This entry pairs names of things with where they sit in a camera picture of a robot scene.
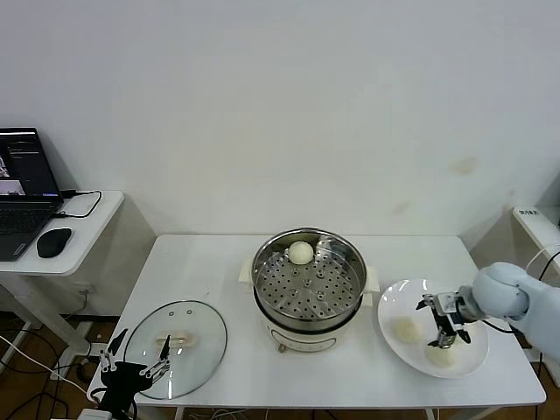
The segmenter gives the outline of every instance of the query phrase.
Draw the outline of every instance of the glass pot lid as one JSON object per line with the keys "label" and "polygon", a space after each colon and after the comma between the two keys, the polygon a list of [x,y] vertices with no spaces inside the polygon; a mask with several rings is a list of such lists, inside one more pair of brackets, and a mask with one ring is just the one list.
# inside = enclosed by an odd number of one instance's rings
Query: glass pot lid
{"label": "glass pot lid", "polygon": [[228,331],[221,315],[195,300],[166,304],[148,315],[130,336],[124,360],[150,367],[170,335],[170,370],[141,394],[158,400],[184,396],[204,385],[226,352]]}

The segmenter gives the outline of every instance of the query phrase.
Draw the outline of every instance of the robotic arm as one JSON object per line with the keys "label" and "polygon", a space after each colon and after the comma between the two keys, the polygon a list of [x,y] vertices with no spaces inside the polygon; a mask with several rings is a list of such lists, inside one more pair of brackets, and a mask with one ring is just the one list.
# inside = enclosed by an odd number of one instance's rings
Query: robotic arm
{"label": "robotic arm", "polygon": [[417,309],[426,306],[438,329],[430,346],[449,348],[457,336],[470,343],[464,324],[494,317],[505,320],[533,346],[560,361],[560,289],[513,264],[496,262],[482,269],[472,286],[461,286],[457,292],[423,295]]}
{"label": "robotic arm", "polygon": [[138,392],[149,389],[170,369],[169,341],[171,336],[169,335],[159,358],[150,367],[139,363],[115,361],[116,352],[123,343],[127,331],[125,329],[115,337],[108,345],[106,352],[101,351],[101,382],[106,388],[98,388],[96,391],[105,391],[105,394],[97,409],[84,409],[78,420],[129,420],[127,412],[130,405],[134,405],[134,396]]}

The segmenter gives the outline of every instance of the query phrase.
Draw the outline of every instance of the laptop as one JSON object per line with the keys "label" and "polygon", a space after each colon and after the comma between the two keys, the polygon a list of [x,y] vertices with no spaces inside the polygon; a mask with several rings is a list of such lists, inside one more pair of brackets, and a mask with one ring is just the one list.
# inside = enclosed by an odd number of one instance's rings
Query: laptop
{"label": "laptop", "polygon": [[35,129],[0,129],[0,261],[15,261],[62,205]]}

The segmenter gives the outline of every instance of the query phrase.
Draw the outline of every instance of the pot handle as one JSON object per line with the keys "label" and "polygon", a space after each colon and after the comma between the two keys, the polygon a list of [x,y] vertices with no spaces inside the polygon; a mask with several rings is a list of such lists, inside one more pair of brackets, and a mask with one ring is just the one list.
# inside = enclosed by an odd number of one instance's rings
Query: pot handle
{"label": "pot handle", "polygon": [[377,278],[377,269],[373,266],[366,267],[366,285],[364,286],[364,295],[379,292],[379,279]]}
{"label": "pot handle", "polygon": [[241,266],[241,271],[239,272],[239,283],[242,283],[246,287],[246,292],[250,293],[253,291],[253,281],[251,280],[251,265],[253,264],[252,258],[247,258],[243,265]]}

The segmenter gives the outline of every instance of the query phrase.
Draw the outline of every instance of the laptop keyboard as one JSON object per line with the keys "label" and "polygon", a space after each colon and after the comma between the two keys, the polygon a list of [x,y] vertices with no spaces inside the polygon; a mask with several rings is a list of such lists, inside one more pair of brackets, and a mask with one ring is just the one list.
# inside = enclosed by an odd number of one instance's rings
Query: laptop keyboard
{"label": "laptop keyboard", "polygon": [[33,232],[52,212],[52,209],[45,208],[32,210],[0,208],[0,235]]}

